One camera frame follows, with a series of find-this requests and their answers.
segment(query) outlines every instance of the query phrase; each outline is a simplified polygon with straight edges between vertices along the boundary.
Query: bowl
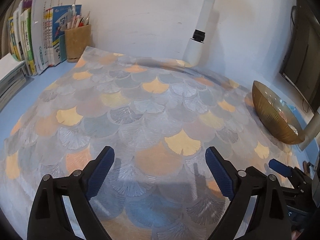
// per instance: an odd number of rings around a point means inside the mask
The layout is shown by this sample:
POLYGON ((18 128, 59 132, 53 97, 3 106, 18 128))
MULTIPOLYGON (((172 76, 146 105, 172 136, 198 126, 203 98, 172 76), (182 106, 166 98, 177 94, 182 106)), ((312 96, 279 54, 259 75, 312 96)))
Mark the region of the bowl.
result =
POLYGON ((304 132, 287 104, 264 84, 252 85, 254 108, 268 131, 279 141, 298 144, 304 141, 304 132))

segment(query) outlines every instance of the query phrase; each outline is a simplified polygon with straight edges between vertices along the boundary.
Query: white wall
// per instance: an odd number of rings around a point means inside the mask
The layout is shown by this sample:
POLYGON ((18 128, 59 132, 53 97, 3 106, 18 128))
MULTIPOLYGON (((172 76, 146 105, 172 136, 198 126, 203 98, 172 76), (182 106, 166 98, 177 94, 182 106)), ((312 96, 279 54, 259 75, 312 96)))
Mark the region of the white wall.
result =
MULTIPOLYGON (((136 55, 181 59, 203 0, 77 0, 91 10, 94 46, 136 55)), ((302 97, 279 74, 296 0, 216 0, 200 64, 251 88, 258 80, 304 117, 302 97)))

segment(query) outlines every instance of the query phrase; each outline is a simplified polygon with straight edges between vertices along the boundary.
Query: wooden pen holder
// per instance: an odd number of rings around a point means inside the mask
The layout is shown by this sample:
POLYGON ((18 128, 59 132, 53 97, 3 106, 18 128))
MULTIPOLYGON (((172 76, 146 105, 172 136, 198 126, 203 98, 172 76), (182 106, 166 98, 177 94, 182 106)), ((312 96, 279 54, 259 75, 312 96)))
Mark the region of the wooden pen holder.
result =
POLYGON ((78 62, 85 48, 90 46, 91 25, 65 30, 67 61, 78 62))

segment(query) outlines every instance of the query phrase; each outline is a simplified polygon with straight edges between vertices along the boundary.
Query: ginkgo leaf pattern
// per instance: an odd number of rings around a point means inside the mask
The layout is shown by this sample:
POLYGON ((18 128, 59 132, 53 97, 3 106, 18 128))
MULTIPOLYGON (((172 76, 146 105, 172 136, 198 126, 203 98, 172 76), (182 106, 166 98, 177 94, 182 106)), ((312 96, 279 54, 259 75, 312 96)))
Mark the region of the ginkgo leaf pattern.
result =
POLYGON ((299 166, 296 148, 259 120, 250 91, 201 66, 87 47, 46 85, 0 150, 0 207, 23 238, 42 177, 83 169, 105 146, 115 161, 90 205, 114 240, 206 240, 225 212, 208 147, 236 169, 269 174, 272 158, 299 166))

